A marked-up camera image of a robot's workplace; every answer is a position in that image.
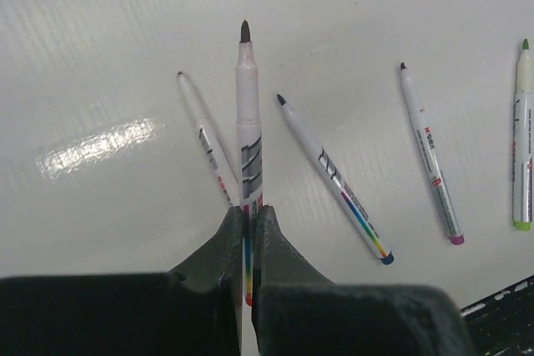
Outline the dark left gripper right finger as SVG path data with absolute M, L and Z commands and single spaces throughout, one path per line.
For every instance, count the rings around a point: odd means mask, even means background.
M 473 355 L 458 309 L 438 288 L 333 283 L 262 209 L 254 233 L 252 322 L 262 355 Z

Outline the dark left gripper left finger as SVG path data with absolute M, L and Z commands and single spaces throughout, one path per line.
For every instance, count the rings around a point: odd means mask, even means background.
M 1 282 L 4 355 L 238 355 L 243 214 L 167 272 Z

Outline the yellow-ended white marker pen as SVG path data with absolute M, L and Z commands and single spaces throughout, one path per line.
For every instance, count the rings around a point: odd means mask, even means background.
M 201 91 L 184 71 L 178 71 L 176 82 L 183 102 L 184 112 L 193 124 L 196 138 L 203 149 L 214 180 L 228 208 L 239 205 L 237 178 L 230 162 L 217 124 L 212 119 Z

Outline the red-ended white marker pen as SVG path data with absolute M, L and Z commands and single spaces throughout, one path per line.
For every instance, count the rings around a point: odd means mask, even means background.
M 263 207 L 263 165 L 259 71 L 247 21 L 240 28 L 235 84 L 239 206 L 244 214 L 244 299 L 252 306 L 254 230 Z

